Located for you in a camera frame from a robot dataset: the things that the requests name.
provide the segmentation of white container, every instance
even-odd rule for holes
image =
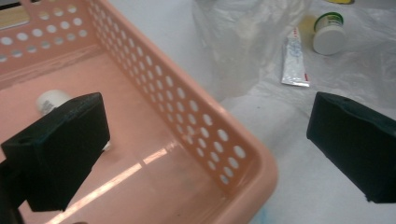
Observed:
[[[343,25],[344,18],[339,13],[328,12],[320,16],[314,26],[314,50],[323,55],[340,51],[347,41]]]

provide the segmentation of toothpaste tube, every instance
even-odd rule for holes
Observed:
[[[305,73],[304,57],[298,28],[294,28],[284,45],[282,83],[292,86],[309,87]]]

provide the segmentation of basket hole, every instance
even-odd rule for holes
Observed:
[[[163,75],[163,70],[161,69],[161,67],[159,65],[155,65],[155,72],[157,73],[158,76]]]
[[[184,112],[184,105],[181,102],[177,102],[177,109],[180,112]]]
[[[85,37],[88,35],[88,32],[86,30],[80,30],[78,31],[78,35],[81,37]]]
[[[149,93],[149,90],[146,86],[143,87],[143,91],[145,92],[145,94]]]
[[[66,38],[67,38],[68,41],[73,41],[73,40],[76,39],[76,36],[73,35],[73,34],[68,34]]]
[[[163,94],[162,93],[158,92],[157,97],[158,97],[159,101],[163,102]]]
[[[209,168],[211,170],[216,170],[216,165],[215,165],[215,163],[213,163],[213,161],[208,161],[207,165],[209,165]]]
[[[207,126],[212,126],[212,125],[213,125],[212,118],[210,118],[209,115],[204,114],[204,115],[203,115],[203,118],[204,118],[204,123],[205,123]]]
[[[47,31],[49,33],[51,33],[51,34],[55,33],[56,32],[56,26],[54,26],[54,25],[47,26]]]
[[[163,84],[161,83],[160,80],[157,80],[157,86],[160,90],[163,90]]]
[[[144,83],[147,83],[147,82],[148,82],[148,80],[146,79],[146,76],[145,76],[145,75],[142,75],[142,81],[143,81]]]
[[[173,106],[171,104],[167,103],[166,107],[168,108],[169,112],[173,112]]]
[[[137,47],[137,54],[142,57],[143,56],[143,50],[140,47]]]
[[[188,135],[188,136],[186,137],[186,139],[187,139],[187,142],[188,142],[190,145],[194,144],[194,142],[192,141],[192,137],[191,137],[190,135]]]
[[[1,38],[1,43],[2,43],[3,45],[11,45],[12,42],[13,42],[12,39],[9,38],[9,37],[2,37],[2,38]]]
[[[233,170],[230,169],[229,167],[224,167],[224,173],[228,176],[228,177],[233,177]]]
[[[225,175],[220,175],[220,180],[225,185],[228,185],[230,183],[230,180]]]
[[[234,169],[239,168],[238,161],[236,159],[234,159],[233,157],[228,158],[228,163],[230,163],[231,167],[233,167]]]
[[[49,49],[50,48],[50,43],[48,41],[41,42],[41,48]]]
[[[168,99],[169,99],[170,101],[173,101],[173,94],[172,94],[172,92],[166,91],[166,96],[168,97]]]
[[[74,18],[74,19],[73,19],[73,23],[74,23],[76,26],[80,26],[80,25],[82,24],[82,19],[80,19],[80,18]]]
[[[26,41],[29,38],[29,36],[26,33],[19,33],[17,34],[17,38],[20,41]]]
[[[146,56],[146,62],[148,63],[149,66],[152,66],[152,60],[148,55]]]
[[[216,151],[222,153],[224,151],[222,145],[219,142],[214,142],[213,146],[215,147]]]
[[[199,147],[197,148],[197,152],[200,157],[203,157],[205,155],[205,153]]]
[[[201,134],[204,138],[208,138],[209,137],[209,132],[207,131],[206,128],[202,127],[201,128]]]
[[[190,100],[190,108],[191,108],[192,111],[197,112],[198,111],[198,104],[195,101]]]
[[[190,125],[187,126],[187,132],[188,132],[190,135],[194,135],[194,134],[195,134],[194,129],[193,129]]]
[[[7,57],[4,54],[0,54],[0,63],[5,63],[7,61]]]
[[[56,45],[62,45],[62,43],[64,42],[64,40],[61,37],[55,37],[54,41],[53,41]]]
[[[67,21],[62,21],[62,22],[61,22],[61,28],[64,29],[64,30],[69,29],[69,28],[70,28],[69,22],[67,22]]]
[[[77,7],[74,6],[74,5],[69,5],[67,7],[67,11],[70,12],[70,13],[76,13],[77,12]]]
[[[95,6],[95,10],[96,10],[96,12],[99,12],[99,7],[97,5]],[[103,20],[106,19],[106,13],[103,10],[100,10],[100,15]]]
[[[183,117],[180,114],[176,114],[176,117],[179,123],[183,123]]]
[[[219,161],[220,161],[220,158],[219,158],[218,154],[216,154],[216,152],[211,152],[211,153],[210,153],[210,157],[211,157],[212,160],[215,161],[215,162],[219,162]]]
[[[183,133],[183,128],[180,125],[177,125],[176,128],[179,133]]]
[[[43,21],[47,21],[50,18],[50,14],[48,12],[45,12],[45,11],[40,11],[38,13],[38,17],[40,17],[40,19],[43,20]]]
[[[169,87],[173,87],[173,80],[171,77],[166,77],[166,83],[168,83]]]
[[[56,7],[55,9],[53,9],[53,14],[55,16],[60,17],[60,16],[62,16],[64,14],[64,12],[60,8]]]
[[[126,40],[126,34],[125,31],[121,31],[121,37],[123,40]]]
[[[132,70],[129,70],[129,76],[134,77],[134,72]]]
[[[34,29],[32,31],[33,36],[40,37],[43,35],[43,32],[40,29]]]
[[[129,51],[129,48],[128,48],[127,46],[124,46],[123,48],[124,48],[124,52],[125,52],[126,54],[129,54],[129,52],[130,52],[130,51]]]
[[[113,25],[113,20],[109,16],[107,17],[107,23],[111,26]]]
[[[131,38],[128,39],[128,42],[131,48],[134,48],[134,41]]]
[[[197,123],[197,121],[195,119],[195,116],[192,115],[192,114],[189,114],[189,121],[190,121],[191,124],[196,124]]]
[[[146,70],[146,66],[142,62],[139,62],[139,67],[140,67],[140,70],[142,70],[142,71]]]
[[[134,66],[134,73],[139,74],[139,69],[136,66]]]
[[[177,95],[178,95],[178,97],[180,97],[180,99],[186,98],[186,93],[184,93],[183,89],[181,89],[180,87],[177,88]]]
[[[240,146],[233,147],[233,152],[235,152],[236,156],[241,159],[244,159],[247,156],[245,150],[242,149]]]
[[[131,53],[131,56],[132,56],[132,60],[133,60],[134,62],[137,62],[136,55],[134,55],[134,53]]]
[[[152,83],[148,84],[148,87],[151,91],[155,91],[154,85],[152,85]]]
[[[152,72],[151,72],[151,71],[148,71],[148,78],[149,78],[150,80],[154,79],[154,75],[152,75]]]
[[[113,23],[113,27],[114,27],[114,30],[116,31],[116,33],[120,32],[120,27],[115,22]]]
[[[28,46],[28,47],[26,48],[26,50],[27,50],[29,53],[35,53],[35,52],[37,51],[37,48],[36,48],[35,46],[33,46],[33,45],[30,45],[30,46]]]
[[[199,139],[198,139],[198,143],[199,143],[199,145],[200,145],[201,147],[206,148],[206,142],[205,142],[204,139],[199,138]]]
[[[223,140],[224,142],[228,141],[228,134],[224,130],[219,129],[218,134],[221,140]]]
[[[41,5],[41,0],[31,0],[30,2],[35,6]]]
[[[14,49],[14,50],[12,50],[12,56],[14,58],[20,58],[22,56],[22,52],[18,49]]]
[[[173,118],[172,118],[172,115],[170,115],[170,114],[168,114],[168,120],[171,122],[171,123],[173,123]]]
[[[105,31],[107,32],[107,33],[109,33],[110,32],[110,29],[108,29],[108,26],[105,24],[103,27],[105,27]]]

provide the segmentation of white bottle cap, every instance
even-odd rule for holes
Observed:
[[[347,35],[340,26],[321,28],[314,37],[314,50],[323,55],[331,55],[340,51],[347,41]]]
[[[52,90],[41,94],[35,101],[35,104],[41,115],[45,116],[56,107],[66,103],[71,99],[72,97],[64,91]]]

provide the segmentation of white surface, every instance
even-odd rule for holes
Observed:
[[[192,0],[109,1],[216,97],[217,78],[195,31]],[[344,49],[331,57],[312,49],[313,22],[328,11],[344,16],[348,37]],[[309,15],[300,31],[311,88],[281,85],[279,58],[275,72],[262,76],[249,94],[221,102],[273,151],[278,162],[276,192],[252,223],[394,224],[396,204],[367,203],[305,132],[316,91],[344,95],[396,119],[396,10],[317,1]]]

